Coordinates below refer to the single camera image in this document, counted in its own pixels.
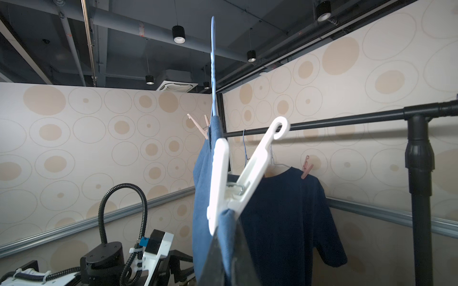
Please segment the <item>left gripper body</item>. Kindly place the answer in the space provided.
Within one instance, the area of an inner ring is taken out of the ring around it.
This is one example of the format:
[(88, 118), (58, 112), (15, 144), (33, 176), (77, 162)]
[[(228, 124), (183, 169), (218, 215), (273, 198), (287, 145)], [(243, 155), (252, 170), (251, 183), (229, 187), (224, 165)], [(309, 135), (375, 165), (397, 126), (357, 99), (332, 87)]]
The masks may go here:
[(171, 250), (166, 258), (161, 259), (157, 270), (157, 285), (167, 286), (170, 276), (173, 276), (174, 282), (179, 286), (187, 286), (188, 278), (194, 274), (194, 268), (181, 269), (181, 262), (193, 263), (193, 257), (179, 250)]

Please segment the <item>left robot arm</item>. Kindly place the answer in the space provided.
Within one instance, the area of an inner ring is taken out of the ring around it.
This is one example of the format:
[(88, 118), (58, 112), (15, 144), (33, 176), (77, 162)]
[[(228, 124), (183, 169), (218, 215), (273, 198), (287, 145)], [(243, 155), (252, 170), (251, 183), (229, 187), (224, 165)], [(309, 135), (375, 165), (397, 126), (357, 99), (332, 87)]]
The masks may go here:
[[(143, 248), (142, 267), (144, 276), (137, 286), (167, 286), (170, 278), (180, 286), (186, 286), (194, 274), (193, 267), (183, 269), (182, 262), (192, 262), (191, 256), (178, 250), (171, 250), (171, 243), (162, 240), (154, 247)], [(120, 242), (100, 244), (81, 257), (80, 265), (52, 273), (39, 272), (38, 262), (29, 263), (10, 271), (1, 277), (2, 286), (118, 286), (121, 272), (126, 263)]]

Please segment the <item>light blue t-shirt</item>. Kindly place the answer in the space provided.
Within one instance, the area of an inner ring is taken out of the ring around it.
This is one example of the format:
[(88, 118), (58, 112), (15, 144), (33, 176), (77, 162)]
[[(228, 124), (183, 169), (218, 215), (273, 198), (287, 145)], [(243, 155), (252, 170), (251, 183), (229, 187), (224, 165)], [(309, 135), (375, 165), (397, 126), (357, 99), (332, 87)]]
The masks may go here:
[(208, 131), (208, 139), (199, 153), (193, 169), (193, 180), (195, 186), (192, 250), (194, 273), (196, 279), (200, 280), (206, 262), (209, 248), (212, 242), (212, 235), (209, 232), (207, 208), (211, 189), (211, 175), (214, 145), (217, 139), (223, 136), (223, 130), (219, 116), (211, 117), (211, 125)]

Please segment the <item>light blue plastic hanger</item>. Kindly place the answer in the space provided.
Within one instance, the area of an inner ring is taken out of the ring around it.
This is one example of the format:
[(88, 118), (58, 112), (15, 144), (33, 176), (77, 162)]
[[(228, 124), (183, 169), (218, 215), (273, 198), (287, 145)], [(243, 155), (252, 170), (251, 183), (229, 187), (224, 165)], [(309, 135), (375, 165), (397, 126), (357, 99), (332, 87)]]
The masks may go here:
[(216, 93), (216, 72), (215, 72), (215, 17), (211, 18), (211, 91), (212, 91), (212, 107), (211, 116), (217, 115), (217, 93)]

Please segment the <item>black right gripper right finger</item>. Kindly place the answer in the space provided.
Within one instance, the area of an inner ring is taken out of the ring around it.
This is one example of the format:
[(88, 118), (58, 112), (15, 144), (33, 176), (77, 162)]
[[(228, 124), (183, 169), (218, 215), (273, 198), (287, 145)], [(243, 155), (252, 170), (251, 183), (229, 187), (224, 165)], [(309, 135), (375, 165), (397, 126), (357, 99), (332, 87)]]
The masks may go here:
[(230, 264), (231, 286), (260, 286), (243, 228), (236, 222), (233, 255)]

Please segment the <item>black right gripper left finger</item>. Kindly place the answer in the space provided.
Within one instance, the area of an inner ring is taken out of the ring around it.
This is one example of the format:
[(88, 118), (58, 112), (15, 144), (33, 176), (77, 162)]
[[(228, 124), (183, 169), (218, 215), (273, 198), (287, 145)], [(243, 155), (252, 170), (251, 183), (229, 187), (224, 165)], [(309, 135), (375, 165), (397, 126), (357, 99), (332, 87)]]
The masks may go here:
[(227, 285), (227, 276), (223, 263), (223, 251), (219, 238), (217, 234), (215, 234), (212, 238), (202, 273), (198, 279), (198, 286)]

